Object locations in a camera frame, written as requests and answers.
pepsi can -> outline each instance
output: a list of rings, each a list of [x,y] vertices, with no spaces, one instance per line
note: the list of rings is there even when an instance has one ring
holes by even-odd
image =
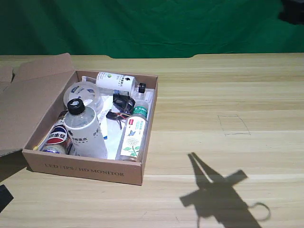
[[[66,113],[67,111],[63,111],[62,113],[60,113],[42,151],[60,154],[69,153],[72,142],[67,134],[65,126],[63,125],[63,118]]]

open cardboard box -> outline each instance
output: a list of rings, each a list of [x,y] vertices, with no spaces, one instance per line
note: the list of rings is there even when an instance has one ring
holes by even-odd
[[[0,68],[0,94],[11,84],[13,80],[13,68],[4,66]]]
[[[155,89],[141,162],[32,150],[64,111],[65,90],[82,76],[96,78],[97,74],[98,71],[74,70],[68,53],[21,65],[13,82],[6,81],[0,93],[0,156],[22,149],[29,166],[36,172],[141,185],[157,98],[157,76],[125,73],[146,83],[147,88]]]

green curtain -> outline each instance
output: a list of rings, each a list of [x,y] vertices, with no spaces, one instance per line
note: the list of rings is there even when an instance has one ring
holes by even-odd
[[[280,0],[2,0],[0,55],[304,52]]]

wood grain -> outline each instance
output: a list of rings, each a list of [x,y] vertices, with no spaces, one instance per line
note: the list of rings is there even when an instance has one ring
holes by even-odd
[[[0,56],[0,66],[18,68],[39,57]],[[234,190],[247,205],[262,202],[270,208],[271,218],[259,221],[260,227],[304,227],[303,53],[72,59],[78,69],[159,76],[143,186],[24,168],[1,182],[14,200],[1,212],[0,228],[195,228],[194,206],[180,201],[199,189],[191,152],[224,177],[240,169],[248,176]],[[20,167],[23,158],[16,159]],[[3,164],[1,170],[14,166]],[[261,206],[249,212],[257,220],[267,214]],[[228,228],[213,214],[201,218],[200,227]],[[234,227],[238,218],[241,226],[240,211],[232,209],[231,216]]]

water bottle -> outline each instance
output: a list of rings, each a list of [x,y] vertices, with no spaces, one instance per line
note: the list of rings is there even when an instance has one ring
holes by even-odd
[[[79,98],[70,100],[67,109],[63,121],[76,155],[106,159],[107,149],[94,109],[84,106]]]
[[[148,103],[137,100],[132,116],[126,119],[116,160],[140,162],[146,138]]]

